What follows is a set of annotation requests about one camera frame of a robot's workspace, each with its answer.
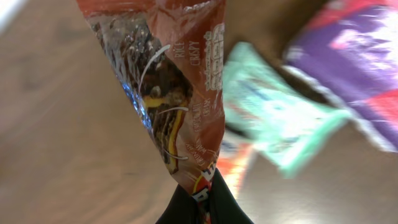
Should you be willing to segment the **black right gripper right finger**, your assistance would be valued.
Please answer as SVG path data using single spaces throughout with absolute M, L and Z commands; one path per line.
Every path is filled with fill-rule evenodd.
M 209 196 L 212 224 L 254 224 L 238 205 L 218 169 Z

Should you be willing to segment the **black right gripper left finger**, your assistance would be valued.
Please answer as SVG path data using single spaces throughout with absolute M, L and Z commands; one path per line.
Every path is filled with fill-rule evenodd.
M 197 202 L 177 185 L 167 208 L 155 224 L 197 224 L 198 218 Z

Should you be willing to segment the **orange tissue pack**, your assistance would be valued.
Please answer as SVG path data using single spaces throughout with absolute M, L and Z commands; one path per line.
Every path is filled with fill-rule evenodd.
M 247 139 L 228 131 L 224 133 L 216 166 L 235 199 L 243 186 L 253 155 L 254 149 Z

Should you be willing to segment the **teal wet wipes pack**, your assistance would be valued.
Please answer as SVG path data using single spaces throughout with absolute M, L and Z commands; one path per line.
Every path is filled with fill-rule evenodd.
M 247 42 L 236 44 L 223 68 L 226 124 L 293 178 L 349 118 L 345 110 L 304 98 Z

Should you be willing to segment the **brown red snack bar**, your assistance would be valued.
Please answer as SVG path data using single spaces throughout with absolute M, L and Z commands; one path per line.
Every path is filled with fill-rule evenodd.
M 224 135 L 220 0 L 78 0 L 84 18 L 178 184 L 210 223 Z

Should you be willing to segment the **red and purple snack pack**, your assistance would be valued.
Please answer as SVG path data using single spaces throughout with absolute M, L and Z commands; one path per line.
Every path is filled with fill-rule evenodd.
M 328 1 L 285 52 L 286 68 L 381 150 L 397 152 L 397 1 Z

